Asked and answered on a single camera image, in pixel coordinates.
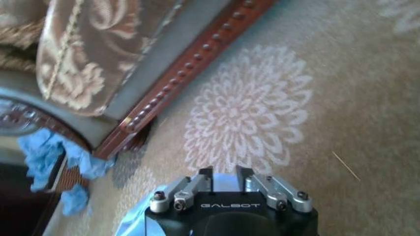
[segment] decorative bead trim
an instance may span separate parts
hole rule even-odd
[[[197,65],[201,63],[201,61],[209,56],[209,52],[211,52],[218,46],[218,44],[223,43],[225,38],[230,37],[230,33],[234,28],[234,21],[242,21],[246,18],[246,14],[243,13],[245,10],[250,10],[250,8],[255,7],[255,2],[253,0],[245,1],[242,7],[234,12],[231,19],[222,24],[222,27],[219,30],[214,33],[211,39],[209,42],[206,42],[202,46],[203,50],[201,50],[195,55],[194,58],[191,58],[190,62],[186,63],[185,68],[181,68],[178,73],[174,75],[174,78],[170,80],[169,84],[163,86],[162,91],[158,93],[158,95],[151,99],[149,104],[143,107],[141,112],[134,117],[127,117],[123,121],[122,128],[130,132],[134,133],[138,131],[137,127],[142,123],[143,119],[147,117],[150,112],[154,110],[154,108],[159,105],[159,103],[165,100],[166,96],[173,92],[173,90],[177,88],[177,86],[183,82],[183,77],[186,77],[190,73],[194,72]]]

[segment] brocade upholstery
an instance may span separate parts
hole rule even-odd
[[[0,0],[0,69],[35,73],[47,3]]]
[[[182,0],[54,0],[38,55],[46,99],[85,116],[105,113]]]

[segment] beige carpet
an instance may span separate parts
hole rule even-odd
[[[157,185],[235,164],[310,193],[323,236],[420,235],[418,0],[278,3],[51,235],[113,235]]]

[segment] sofa cushion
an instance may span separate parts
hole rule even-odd
[[[38,56],[46,99],[99,116],[182,0],[54,0]]]
[[[46,0],[0,0],[0,29],[37,22],[46,12]]]

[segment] screw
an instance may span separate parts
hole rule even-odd
[[[155,192],[155,200],[163,200],[166,199],[166,192],[165,191],[157,191]]]
[[[221,40],[221,35],[218,33],[215,33],[211,37],[214,40]]]
[[[279,210],[279,211],[286,211],[286,210],[287,210],[287,207],[289,207],[287,202],[286,202],[285,200],[281,200],[281,201],[278,202],[278,210]]]
[[[234,18],[242,20],[245,18],[245,15],[241,12],[235,12]]]
[[[210,44],[205,44],[205,45],[203,45],[203,49],[207,50],[207,51],[210,51],[210,50],[211,50],[211,45],[210,45]]]
[[[175,201],[174,208],[177,211],[183,211],[186,209],[186,202],[183,200]]]
[[[195,59],[197,59],[197,60],[202,60],[202,59],[203,59],[203,56],[197,53],[197,54],[195,54]]]
[[[150,112],[150,111],[153,110],[151,104],[146,105],[146,107],[143,108],[143,110],[145,110],[146,112]]]
[[[179,192],[177,196],[183,198],[183,197],[189,196],[189,193]]]
[[[309,198],[310,198],[310,196],[309,196],[309,194],[306,193],[306,192],[303,192],[303,191],[299,191],[298,192],[298,197],[301,198],[301,199],[303,199],[303,200],[309,200]]]
[[[225,24],[223,24],[223,28],[225,28],[226,30],[231,30],[231,29],[233,29],[233,26],[230,25],[230,23],[225,23]]]

